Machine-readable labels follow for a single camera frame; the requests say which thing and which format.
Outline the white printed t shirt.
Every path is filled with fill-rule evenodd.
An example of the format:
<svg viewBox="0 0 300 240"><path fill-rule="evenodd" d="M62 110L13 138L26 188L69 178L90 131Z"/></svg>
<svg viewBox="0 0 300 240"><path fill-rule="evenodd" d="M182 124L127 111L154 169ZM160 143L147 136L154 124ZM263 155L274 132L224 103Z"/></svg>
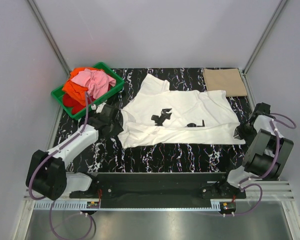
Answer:
<svg viewBox="0 0 300 240"><path fill-rule="evenodd" d="M163 144L244 145L234 137L240 124L226 91L170 90L147 74L137 95L122 110L124 149Z"/></svg>

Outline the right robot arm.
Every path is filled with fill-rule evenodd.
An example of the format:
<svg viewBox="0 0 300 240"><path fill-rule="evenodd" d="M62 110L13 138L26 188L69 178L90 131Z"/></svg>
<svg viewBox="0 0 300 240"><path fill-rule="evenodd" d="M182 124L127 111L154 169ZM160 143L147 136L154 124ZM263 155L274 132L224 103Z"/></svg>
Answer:
<svg viewBox="0 0 300 240"><path fill-rule="evenodd" d="M291 118L271 112L271 106L261 102L256 104L248 120L236 127L234 137L244 140L248 149L242 165L231 170L226 181L217 185L220 197L229 198L235 188L240 188L246 181L278 179L294 142L280 133L277 124L293 130L297 127Z"/></svg>

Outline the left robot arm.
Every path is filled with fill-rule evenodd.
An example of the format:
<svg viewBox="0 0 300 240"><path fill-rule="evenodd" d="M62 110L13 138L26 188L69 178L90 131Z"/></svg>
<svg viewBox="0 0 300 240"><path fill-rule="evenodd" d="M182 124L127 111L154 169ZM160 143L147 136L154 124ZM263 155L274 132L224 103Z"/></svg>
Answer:
<svg viewBox="0 0 300 240"><path fill-rule="evenodd" d="M78 194L93 198L98 193L94 177L89 173L68 172L67 167L90 145L122 131L121 111L105 104L93 116L85 116L83 125L62 143L46 151L35 151L25 181L30 198L55 201L66 194L72 198Z"/></svg>

